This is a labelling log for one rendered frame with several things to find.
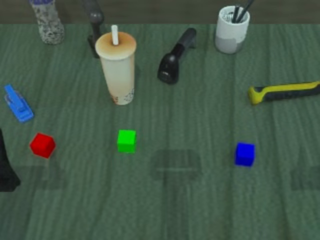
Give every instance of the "green cube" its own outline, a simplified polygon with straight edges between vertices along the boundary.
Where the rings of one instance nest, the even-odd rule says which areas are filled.
[[[119,153],[134,154],[136,151],[136,131],[119,130],[117,146]]]

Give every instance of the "blue cube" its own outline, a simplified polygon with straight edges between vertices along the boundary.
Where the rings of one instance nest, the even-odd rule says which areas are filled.
[[[255,145],[238,142],[235,150],[235,165],[251,167],[255,161]]]

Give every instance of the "yellow and black tool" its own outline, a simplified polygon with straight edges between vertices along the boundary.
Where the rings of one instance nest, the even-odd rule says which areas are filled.
[[[320,94],[320,81],[275,86],[252,86],[249,88],[248,94],[253,105],[274,100],[312,96]]]

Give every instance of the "black pen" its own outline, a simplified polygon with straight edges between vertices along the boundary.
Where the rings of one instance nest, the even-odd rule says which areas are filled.
[[[242,10],[242,12],[240,13],[240,16],[237,18],[236,23],[240,23],[242,18],[245,16],[245,14],[247,13],[248,9],[250,8],[251,4],[254,3],[255,0],[248,0],[247,5],[245,6],[245,8]]]
[[[240,8],[240,5],[235,5],[234,7],[234,12],[233,12],[233,18],[232,18],[232,23],[235,24],[236,23],[236,20],[237,20],[237,17],[238,17],[238,12],[239,12],[239,8]]]

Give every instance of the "table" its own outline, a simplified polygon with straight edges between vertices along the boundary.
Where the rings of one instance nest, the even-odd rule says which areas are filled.
[[[160,60],[188,27],[197,29],[197,48],[178,84],[164,84]],[[67,25],[57,46],[42,44],[36,25],[0,25],[2,94],[12,84],[35,114],[21,124],[0,101],[8,158],[21,179],[15,192],[0,193],[0,239],[162,240],[167,227],[176,240],[316,239],[319,97],[252,106],[247,91],[317,81],[320,27],[252,25],[236,55],[216,51],[214,28],[119,25],[137,40],[137,76],[133,102],[115,106],[88,25]],[[117,152],[119,129],[136,130],[135,154]],[[49,178],[46,160],[28,146],[37,132],[56,141]],[[234,165],[237,142],[256,145],[252,168]],[[196,167],[196,175],[163,181],[155,171],[161,159]]]

